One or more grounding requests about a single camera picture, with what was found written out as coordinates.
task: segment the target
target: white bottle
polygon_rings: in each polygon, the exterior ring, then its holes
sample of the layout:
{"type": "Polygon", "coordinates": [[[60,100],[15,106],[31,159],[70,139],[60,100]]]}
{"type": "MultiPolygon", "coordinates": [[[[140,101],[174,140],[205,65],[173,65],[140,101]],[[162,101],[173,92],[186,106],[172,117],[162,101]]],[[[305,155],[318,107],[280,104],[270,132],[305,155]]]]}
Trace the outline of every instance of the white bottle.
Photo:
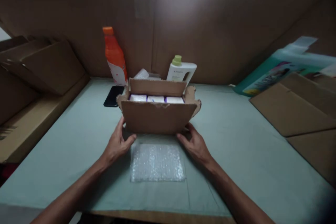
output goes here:
{"type": "Polygon", "coordinates": [[[182,57],[180,55],[175,55],[175,58],[172,60],[169,67],[167,81],[185,81],[188,85],[196,68],[196,64],[182,62],[182,57]]]}

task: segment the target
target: hand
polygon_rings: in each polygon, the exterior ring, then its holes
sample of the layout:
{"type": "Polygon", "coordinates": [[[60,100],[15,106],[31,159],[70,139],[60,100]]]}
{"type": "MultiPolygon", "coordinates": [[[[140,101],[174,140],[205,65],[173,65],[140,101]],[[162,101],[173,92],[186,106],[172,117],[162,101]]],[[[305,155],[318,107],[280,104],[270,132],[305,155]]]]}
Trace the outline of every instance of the hand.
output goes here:
{"type": "Polygon", "coordinates": [[[107,162],[107,165],[111,165],[115,160],[117,160],[120,156],[124,155],[131,147],[131,145],[136,140],[137,136],[131,135],[125,141],[123,138],[123,125],[125,123],[125,119],[121,116],[116,129],[112,133],[112,136],[107,144],[101,158],[107,162]]]}
{"type": "Polygon", "coordinates": [[[211,156],[207,146],[205,145],[203,137],[197,132],[197,130],[191,123],[187,124],[187,128],[191,133],[191,140],[188,141],[185,136],[179,133],[176,135],[177,138],[187,149],[187,151],[190,153],[194,160],[204,166],[210,164],[212,161],[214,161],[214,159],[211,156]]]}

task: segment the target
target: orange spray bottle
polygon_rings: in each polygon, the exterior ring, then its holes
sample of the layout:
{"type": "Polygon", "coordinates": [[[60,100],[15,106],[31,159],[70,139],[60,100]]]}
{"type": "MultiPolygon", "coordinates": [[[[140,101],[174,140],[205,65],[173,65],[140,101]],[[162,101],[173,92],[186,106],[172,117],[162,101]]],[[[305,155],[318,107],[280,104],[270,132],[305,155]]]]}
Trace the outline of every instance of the orange spray bottle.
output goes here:
{"type": "Polygon", "coordinates": [[[127,82],[127,72],[125,58],[113,32],[112,27],[103,27],[105,35],[105,56],[110,67],[114,82],[118,86],[125,86],[127,82]]]}

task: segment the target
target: bubble wrap pouch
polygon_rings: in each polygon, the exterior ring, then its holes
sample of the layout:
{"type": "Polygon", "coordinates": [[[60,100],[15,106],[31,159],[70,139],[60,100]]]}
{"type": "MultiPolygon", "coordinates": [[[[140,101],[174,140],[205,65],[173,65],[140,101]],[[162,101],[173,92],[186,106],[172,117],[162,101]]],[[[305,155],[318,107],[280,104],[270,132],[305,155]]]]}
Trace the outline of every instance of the bubble wrap pouch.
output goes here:
{"type": "Polygon", "coordinates": [[[132,146],[131,182],[184,181],[179,148],[176,145],[132,146]]]}

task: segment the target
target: green bottle cap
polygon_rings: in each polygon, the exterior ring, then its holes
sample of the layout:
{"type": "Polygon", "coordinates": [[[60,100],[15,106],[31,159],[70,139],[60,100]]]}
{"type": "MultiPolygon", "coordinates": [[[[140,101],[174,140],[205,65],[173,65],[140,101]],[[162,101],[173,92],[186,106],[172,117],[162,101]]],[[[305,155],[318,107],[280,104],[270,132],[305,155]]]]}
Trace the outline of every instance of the green bottle cap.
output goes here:
{"type": "Polygon", "coordinates": [[[182,65],[182,56],[181,55],[175,55],[175,58],[173,58],[173,61],[171,63],[175,66],[182,65]]]}

